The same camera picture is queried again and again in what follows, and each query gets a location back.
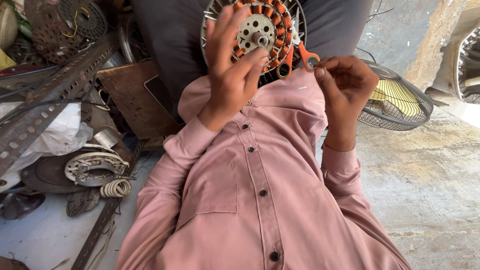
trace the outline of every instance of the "dark gray trousers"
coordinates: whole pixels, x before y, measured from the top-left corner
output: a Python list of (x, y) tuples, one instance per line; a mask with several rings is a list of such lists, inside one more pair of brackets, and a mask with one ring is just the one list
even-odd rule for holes
[[(171, 96), (207, 75), (200, 49), (203, 11), (210, 0), (135, 0), (135, 12), (158, 75)], [(352, 54), (372, 0), (299, 0), (307, 20), (307, 51), (320, 58)]]

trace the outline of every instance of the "shirt pocket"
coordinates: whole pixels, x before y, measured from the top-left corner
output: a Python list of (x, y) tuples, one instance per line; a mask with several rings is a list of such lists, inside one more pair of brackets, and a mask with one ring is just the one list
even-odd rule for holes
[(188, 188), (175, 231), (198, 214), (237, 213), (237, 177), (231, 161), (212, 165)]

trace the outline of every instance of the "shirt cuff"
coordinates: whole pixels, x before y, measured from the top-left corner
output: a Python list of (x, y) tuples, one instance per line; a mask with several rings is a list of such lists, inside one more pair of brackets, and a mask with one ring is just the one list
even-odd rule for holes
[(195, 116), (176, 135), (169, 136), (164, 148), (180, 147), (185, 154), (199, 156), (207, 149), (219, 132), (208, 130)]
[(347, 152), (340, 152), (324, 144), (322, 149), (322, 169), (335, 172), (351, 172), (358, 169), (359, 163), (355, 148)]

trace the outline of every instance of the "scissor handle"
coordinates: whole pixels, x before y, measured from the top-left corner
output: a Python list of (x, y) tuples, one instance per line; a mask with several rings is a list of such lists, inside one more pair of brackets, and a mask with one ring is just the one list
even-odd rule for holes
[(303, 41), (300, 41), (299, 43), (299, 51), (305, 70), (308, 72), (314, 72), (315, 69), (313, 68), (313, 65), (320, 61), (318, 55), (307, 52), (307, 50), (305, 50), (305, 46), (303, 45)]
[(290, 46), (287, 57), (276, 67), (276, 75), (285, 80), (292, 73), (293, 47)]

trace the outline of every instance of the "yellow wire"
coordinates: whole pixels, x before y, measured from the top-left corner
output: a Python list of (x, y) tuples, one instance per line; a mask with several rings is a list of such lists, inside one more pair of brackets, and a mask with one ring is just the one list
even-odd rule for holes
[[(87, 18), (89, 18), (89, 17), (90, 17), (90, 12), (88, 12), (88, 10), (86, 10), (86, 9), (84, 9), (84, 8), (81, 8), (81, 9), (83, 9), (83, 10), (87, 13)], [(77, 34), (77, 28), (78, 28), (78, 26), (77, 26), (77, 15), (78, 15), (78, 10), (75, 11), (75, 17), (73, 18), (73, 22), (75, 23), (75, 32), (73, 33), (72, 36), (69, 36), (69, 35), (67, 35), (66, 33), (63, 33), (63, 32), (62, 32), (62, 34), (63, 34), (64, 36), (66, 36), (66, 37), (74, 37), (74, 36)]]

